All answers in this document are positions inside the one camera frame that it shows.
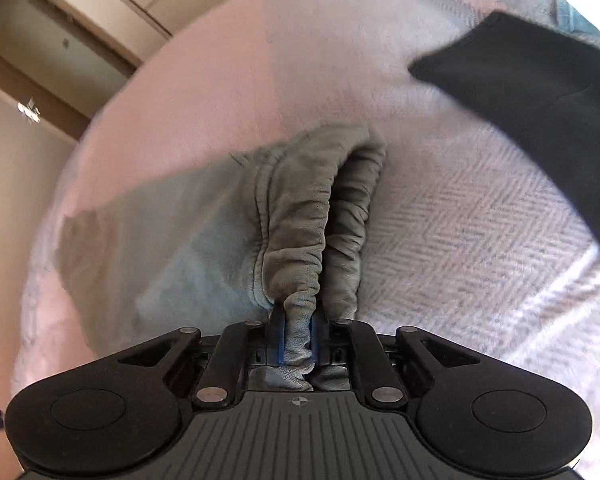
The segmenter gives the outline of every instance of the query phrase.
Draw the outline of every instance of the black garment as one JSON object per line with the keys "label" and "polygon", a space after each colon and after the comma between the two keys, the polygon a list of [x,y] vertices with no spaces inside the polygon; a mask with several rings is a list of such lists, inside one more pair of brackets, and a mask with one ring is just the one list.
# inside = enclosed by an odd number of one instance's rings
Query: black garment
{"label": "black garment", "polygon": [[494,12],[410,72],[496,124],[600,243],[600,50]]}

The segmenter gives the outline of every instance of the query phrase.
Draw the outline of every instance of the white circular symbol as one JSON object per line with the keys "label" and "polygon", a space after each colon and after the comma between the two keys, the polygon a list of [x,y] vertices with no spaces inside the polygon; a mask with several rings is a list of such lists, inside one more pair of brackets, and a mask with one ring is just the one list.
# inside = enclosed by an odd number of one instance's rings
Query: white circular symbol
{"label": "white circular symbol", "polygon": [[309,399],[307,399],[306,397],[302,397],[302,396],[297,396],[297,397],[294,397],[293,399],[291,399],[291,403],[294,406],[298,406],[298,408],[300,406],[304,406],[308,402],[309,402]]}

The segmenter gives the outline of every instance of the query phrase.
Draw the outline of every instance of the wrinkled fabric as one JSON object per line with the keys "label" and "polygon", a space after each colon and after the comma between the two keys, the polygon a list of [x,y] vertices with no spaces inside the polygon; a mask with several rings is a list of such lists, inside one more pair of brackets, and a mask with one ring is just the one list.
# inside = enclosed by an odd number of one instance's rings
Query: wrinkled fabric
{"label": "wrinkled fabric", "polygon": [[216,334],[282,303],[285,367],[268,382],[309,388],[316,297],[329,317],[356,313],[383,161],[367,127],[323,126],[65,219],[57,267],[89,345],[104,356],[181,326]]}

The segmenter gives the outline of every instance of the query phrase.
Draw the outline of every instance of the silver screw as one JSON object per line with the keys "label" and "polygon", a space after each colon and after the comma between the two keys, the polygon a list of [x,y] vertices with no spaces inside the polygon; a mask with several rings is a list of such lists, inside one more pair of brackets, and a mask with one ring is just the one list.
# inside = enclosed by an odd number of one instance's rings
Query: silver screw
{"label": "silver screw", "polygon": [[220,402],[221,400],[225,400],[226,396],[226,390],[217,386],[208,386],[198,390],[196,393],[196,397],[202,402]]}
{"label": "silver screw", "polygon": [[373,390],[371,396],[378,402],[398,402],[402,398],[402,392],[392,386],[383,386]]}

